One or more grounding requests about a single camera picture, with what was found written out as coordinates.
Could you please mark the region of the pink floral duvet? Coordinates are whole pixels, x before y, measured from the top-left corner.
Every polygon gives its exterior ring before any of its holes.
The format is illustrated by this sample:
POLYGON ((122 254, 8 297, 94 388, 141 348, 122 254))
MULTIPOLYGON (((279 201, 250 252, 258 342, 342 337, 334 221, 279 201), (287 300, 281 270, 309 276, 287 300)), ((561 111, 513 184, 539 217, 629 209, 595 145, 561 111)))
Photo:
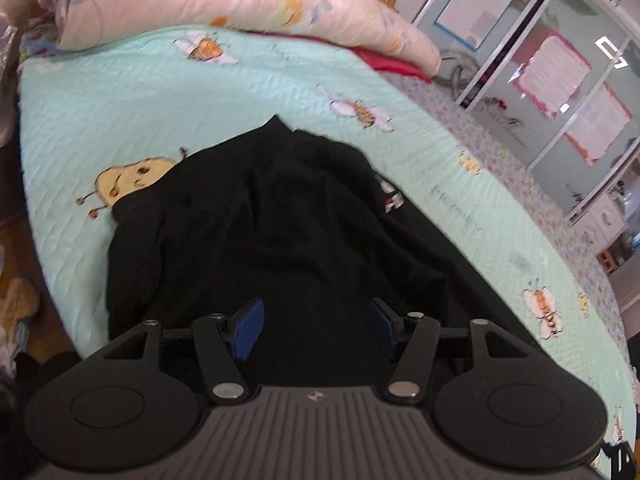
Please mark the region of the pink floral duvet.
POLYGON ((231 27, 319 38, 398 58, 434 76, 434 42, 380 0, 38 0, 52 13, 58 45, 85 50, 178 25, 231 27))

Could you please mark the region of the mint green bee quilt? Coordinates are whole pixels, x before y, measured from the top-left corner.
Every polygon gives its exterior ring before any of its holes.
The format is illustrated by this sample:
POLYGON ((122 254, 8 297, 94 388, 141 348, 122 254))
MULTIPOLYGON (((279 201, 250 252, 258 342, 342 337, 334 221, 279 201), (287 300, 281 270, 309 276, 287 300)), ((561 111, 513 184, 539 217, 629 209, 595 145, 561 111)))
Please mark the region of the mint green bee quilt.
POLYGON ((181 26, 20 73, 32 237, 79 361, 24 426, 37 479, 633 479, 626 352, 551 237, 491 168, 347 50, 181 26), (532 334, 398 314, 378 384, 261 385, 229 318, 108 332, 115 204, 188 156, 278 118, 356 148, 434 223, 532 334))

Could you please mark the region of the glass door wardrobe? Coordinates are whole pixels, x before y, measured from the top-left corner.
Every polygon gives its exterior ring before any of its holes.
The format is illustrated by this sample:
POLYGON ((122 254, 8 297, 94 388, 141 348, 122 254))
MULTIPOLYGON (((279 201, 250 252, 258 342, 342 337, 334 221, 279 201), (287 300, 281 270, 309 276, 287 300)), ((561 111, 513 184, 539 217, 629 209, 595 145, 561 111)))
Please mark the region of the glass door wardrobe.
POLYGON ((639 0, 426 0, 414 22, 454 102, 529 171, 599 256, 639 151, 639 0))

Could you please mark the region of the black jacket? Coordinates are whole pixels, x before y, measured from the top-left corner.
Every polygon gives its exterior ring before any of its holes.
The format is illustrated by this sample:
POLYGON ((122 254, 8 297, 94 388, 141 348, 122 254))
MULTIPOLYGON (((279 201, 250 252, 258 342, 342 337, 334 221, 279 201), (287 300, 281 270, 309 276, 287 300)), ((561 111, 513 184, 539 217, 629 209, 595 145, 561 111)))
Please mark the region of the black jacket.
POLYGON ((363 386, 390 374, 372 299, 442 325, 532 334, 448 237, 356 148, 278 118, 188 156, 119 200, 108 332, 183 328, 262 300, 243 365, 261 385, 363 386))

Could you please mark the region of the red blanket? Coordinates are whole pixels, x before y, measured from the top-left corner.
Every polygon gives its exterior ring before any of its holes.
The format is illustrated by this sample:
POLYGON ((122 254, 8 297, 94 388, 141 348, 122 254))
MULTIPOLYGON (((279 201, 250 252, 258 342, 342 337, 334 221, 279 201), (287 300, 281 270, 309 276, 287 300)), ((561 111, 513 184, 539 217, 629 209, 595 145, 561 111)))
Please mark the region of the red blanket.
POLYGON ((349 50, 354 55, 358 56, 358 58, 360 58, 362 62, 365 62, 367 66, 371 67, 372 70, 375 70, 378 73, 390 73, 390 74, 396 74, 404 77, 419 79, 420 81, 423 81, 426 84, 431 84, 433 82, 433 79, 431 77, 425 76, 424 73, 422 73, 414 64, 400 60, 399 58, 392 58, 391 56, 374 52, 370 49, 366 49, 362 47, 344 47, 321 38, 299 36, 299 35, 277 34, 276 32, 255 32, 255 35, 315 42, 316 44, 324 44, 325 46, 331 46, 331 47, 336 47, 343 50, 349 50))

